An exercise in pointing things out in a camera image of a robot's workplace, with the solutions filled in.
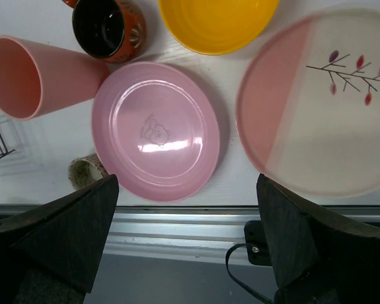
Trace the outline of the small speckled ceramic cup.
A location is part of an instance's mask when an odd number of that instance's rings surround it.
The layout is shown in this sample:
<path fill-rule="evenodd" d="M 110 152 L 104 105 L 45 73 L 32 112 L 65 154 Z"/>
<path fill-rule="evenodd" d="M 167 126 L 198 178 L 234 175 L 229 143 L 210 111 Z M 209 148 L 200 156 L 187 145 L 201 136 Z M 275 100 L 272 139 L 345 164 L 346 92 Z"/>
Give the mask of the small speckled ceramic cup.
<path fill-rule="evenodd" d="M 108 172 L 96 153 L 76 158 L 68 166 L 68 179 L 76 191 L 106 176 Z"/>

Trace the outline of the red and black mug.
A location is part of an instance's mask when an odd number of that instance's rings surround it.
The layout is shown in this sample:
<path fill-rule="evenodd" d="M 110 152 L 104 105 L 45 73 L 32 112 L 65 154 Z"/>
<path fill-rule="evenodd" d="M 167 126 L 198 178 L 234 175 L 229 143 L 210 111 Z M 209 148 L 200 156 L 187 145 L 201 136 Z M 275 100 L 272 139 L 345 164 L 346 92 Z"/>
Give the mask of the red and black mug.
<path fill-rule="evenodd" d="M 107 63 L 126 63 L 146 44 L 145 17 L 134 1 L 70 0 L 72 27 L 80 47 Z"/>

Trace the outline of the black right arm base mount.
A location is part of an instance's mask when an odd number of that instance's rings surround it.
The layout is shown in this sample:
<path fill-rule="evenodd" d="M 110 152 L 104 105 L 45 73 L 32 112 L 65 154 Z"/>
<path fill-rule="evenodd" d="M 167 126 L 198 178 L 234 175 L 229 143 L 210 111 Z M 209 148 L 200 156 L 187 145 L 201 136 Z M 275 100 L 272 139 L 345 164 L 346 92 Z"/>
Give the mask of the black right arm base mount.
<path fill-rule="evenodd" d="M 272 266 L 262 222 L 250 220 L 244 226 L 248 260 L 252 265 Z"/>

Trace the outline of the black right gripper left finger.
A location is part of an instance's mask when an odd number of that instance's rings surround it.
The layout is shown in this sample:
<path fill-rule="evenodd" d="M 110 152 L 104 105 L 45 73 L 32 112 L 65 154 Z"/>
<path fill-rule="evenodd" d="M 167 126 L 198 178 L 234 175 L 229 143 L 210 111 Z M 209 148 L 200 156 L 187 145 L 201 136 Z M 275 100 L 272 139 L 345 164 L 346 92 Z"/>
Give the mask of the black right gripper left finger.
<path fill-rule="evenodd" d="M 0 293 L 15 293 L 29 269 L 90 293 L 118 194 L 117 177 L 109 175 L 45 205 L 0 218 Z"/>

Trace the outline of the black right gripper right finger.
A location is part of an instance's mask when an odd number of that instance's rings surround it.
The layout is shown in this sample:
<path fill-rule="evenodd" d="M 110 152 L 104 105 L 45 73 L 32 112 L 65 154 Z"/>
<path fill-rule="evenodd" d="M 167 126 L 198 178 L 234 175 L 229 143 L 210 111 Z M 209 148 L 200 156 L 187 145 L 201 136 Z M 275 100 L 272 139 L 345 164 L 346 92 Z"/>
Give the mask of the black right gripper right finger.
<path fill-rule="evenodd" d="M 278 286 L 319 265 L 342 280 L 380 279 L 380 227 L 312 203 L 264 175 L 256 195 Z"/>

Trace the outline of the yellow bowl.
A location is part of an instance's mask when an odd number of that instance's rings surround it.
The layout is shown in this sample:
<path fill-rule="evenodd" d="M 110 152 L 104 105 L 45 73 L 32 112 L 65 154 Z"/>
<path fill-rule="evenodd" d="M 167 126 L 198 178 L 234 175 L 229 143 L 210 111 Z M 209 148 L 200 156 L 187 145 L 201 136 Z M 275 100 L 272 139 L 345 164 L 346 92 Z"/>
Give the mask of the yellow bowl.
<path fill-rule="evenodd" d="M 228 54 L 258 37 L 274 16 L 273 0 L 165 0 L 161 17 L 178 43 L 195 53 Z"/>

